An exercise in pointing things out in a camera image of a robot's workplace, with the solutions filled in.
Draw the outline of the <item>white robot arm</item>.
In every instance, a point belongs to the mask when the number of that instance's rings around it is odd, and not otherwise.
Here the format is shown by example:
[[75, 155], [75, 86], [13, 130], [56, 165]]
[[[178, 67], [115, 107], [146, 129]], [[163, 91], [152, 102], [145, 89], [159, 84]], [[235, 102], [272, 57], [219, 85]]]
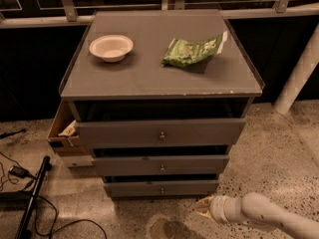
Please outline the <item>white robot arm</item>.
[[[297, 65], [275, 102], [275, 109], [286, 114], [319, 62], [319, 26], [308, 41]], [[194, 211], [216, 223], [237, 223], [265, 231], [279, 229], [294, 239], [319, 239], [319, 223], [289, 212], [262, 194], [249, 192], [242, 197], [205, 197]]]

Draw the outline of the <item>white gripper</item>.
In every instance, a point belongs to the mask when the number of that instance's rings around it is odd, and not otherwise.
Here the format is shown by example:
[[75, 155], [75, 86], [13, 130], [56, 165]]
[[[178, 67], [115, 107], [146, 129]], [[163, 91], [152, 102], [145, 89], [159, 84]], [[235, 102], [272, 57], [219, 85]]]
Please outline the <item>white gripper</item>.
[[204, 197], [198, 200], [193, 210], [202, 217], [218, 223], [241, 223], [244, 215], [241, 211], [241, 198], [217, 195]]

